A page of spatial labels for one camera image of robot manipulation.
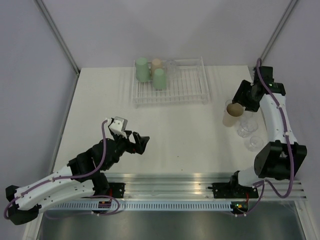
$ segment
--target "green cup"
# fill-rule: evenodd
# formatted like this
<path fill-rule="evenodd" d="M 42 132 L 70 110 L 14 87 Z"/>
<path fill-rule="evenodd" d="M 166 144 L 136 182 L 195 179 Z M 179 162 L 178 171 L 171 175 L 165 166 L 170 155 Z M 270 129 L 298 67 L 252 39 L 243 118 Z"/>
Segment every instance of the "green cup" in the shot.
<path fill-rule="evenodd" d="M 139 57 L 135 61 L 135 77 L 141 83 L 151 80 L 148 60 L 145 57 Z"/>
<path fill-rule="evenodd" d="M 165 71 L 162 68 L 158 68 L 154 71 L 153 87 L 158 90 L 167 88 L 167 78 Z"/>

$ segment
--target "clear plastic cup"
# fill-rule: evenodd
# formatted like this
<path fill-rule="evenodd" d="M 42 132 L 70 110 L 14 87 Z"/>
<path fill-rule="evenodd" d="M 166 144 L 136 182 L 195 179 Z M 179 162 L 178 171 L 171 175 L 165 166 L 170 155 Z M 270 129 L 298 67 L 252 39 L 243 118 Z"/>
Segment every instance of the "clear plastic cup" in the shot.
<path fill-rule="evenodd" d="M 252 111 L 244 111 L 241 119 L 242 120 L 248 120 L 254 116 L 254 113 Z"/>
<path fill-rule="evenodd" d="M 229 99 L 225 102 L 224 110 L 226 110 L 229 104 L 232 104 L 232 99 Z"/>
<path fill-rule="evenodd" d="M 264 147 L 264 141 L 259 136 L 252 136 L 245 139 L 244 145 L 250 152 L 257 152 Z"/>
<path fill-rule="evenodd" d="M 166 78 L 176 79 L 177 78 L 177 63 L 175 60 L 168 60 L 165 62 Z"/>
<path fill-rule="evenodd" d="M 257 129 L 258 129 L 258 123 L 253 117 L 251 117 L 249 119 L 241 119 L 240 125 L 236 132 L 240 137 L 247 138 L 252 133 L 254 133 Z"/>

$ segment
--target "white wire dish rack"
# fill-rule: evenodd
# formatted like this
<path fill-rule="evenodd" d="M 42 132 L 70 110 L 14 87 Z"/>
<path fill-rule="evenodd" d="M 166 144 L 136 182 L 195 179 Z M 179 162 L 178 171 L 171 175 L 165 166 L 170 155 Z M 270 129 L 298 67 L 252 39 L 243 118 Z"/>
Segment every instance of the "white wire dish rack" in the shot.
<path fill-rule="evenodd" d="M 172 102 L 208 103 L 209 88 L 202 57 L 162 61 L 162 64 L 166 74 L 166 88 L 161 90 L 153 87 L 152 80 L 138 81 L 134 67 L 132 96 L 135 107 Z"/>

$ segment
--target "grey wall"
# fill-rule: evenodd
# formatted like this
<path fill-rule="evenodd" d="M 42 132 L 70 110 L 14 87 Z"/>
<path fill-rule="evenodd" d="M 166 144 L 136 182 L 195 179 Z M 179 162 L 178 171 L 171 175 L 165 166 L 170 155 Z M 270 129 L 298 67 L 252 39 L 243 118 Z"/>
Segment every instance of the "grey wall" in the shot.
<path fill-rule="evenodd" d="M 253 65 L 289 0 L 44 0 L 79 67 L 135 58 Z"/>
<path fill-rule="evenodd" d="M 76 76 L 32 0 L 1 1 L 0 29 L 2 211 L 7 186 L 48 174 Z M 24 229 L 0 217 L 1 239 L 19 240 Z"/>
<path fill-rule="evenodd" d="M 284 83 L 291 127 L 308 154 L 298 173 L 320 226 L 320 1 L 302 0 L 265 65 Z"/>

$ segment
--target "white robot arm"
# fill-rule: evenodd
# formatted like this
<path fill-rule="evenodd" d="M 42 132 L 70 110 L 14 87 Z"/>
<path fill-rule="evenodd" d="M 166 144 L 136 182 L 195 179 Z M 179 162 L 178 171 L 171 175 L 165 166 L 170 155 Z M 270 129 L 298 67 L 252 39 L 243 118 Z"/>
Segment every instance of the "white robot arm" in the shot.
<path fill-rule="evenodd" d="M 228 183 L 212 184 L 210 189 L 217 199 L 258 198 L 254 187 L 264 182 L 270 184 L 280 198 L 286 198 L 294 176 L 307 155 L 306 146 L 298 144 L 290 127 L 284 85 L 274 82 L 272 67 L 260 64 L 258 59 L 253 82 L 243 80 L 232 102 L 241 104 L 251 112 L 257 112 L 261 107 L 268 144 L 257 154 L 252 167 L 236 171 Z M 279 194 L 269 179 L 290 180 L 287 193 Z"/>
<path fill-rule="evenodd" d="M 109 195 L 110 185 L 101 171 L 109 170 L 124 152 L 143 154 L 150 139 L 133 132 L 135 143 L 130 142 L 129 136 L 132 132 L 126 130 L 127 122 L 120 117 L 105 120 L 102 123 L 103 139 L 70 160 L 62 169 L 28 186 L 8 186 L 5 191 L 9 204 L 4 211 L 4 217 L 15 225 L 21 225 L 60 203 Z M 106 138 L 105 124 L 108 125 L 113 139 Z"/>

